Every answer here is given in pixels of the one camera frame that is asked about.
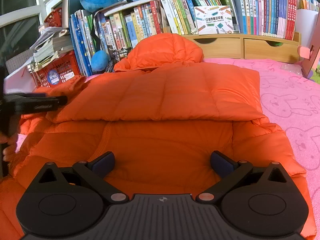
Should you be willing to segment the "person's left hand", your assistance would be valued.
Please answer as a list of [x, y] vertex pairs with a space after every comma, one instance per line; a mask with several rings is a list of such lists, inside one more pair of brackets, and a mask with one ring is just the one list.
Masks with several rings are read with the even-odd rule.
[[1, 144], [7, 144], [7, 147], [3, 150], [3, 161], [10, 162], [12, 159], [14, 159], [17, 140], [17, 133], [13, 134], [11, 137], [7, 137], [1, 133]]

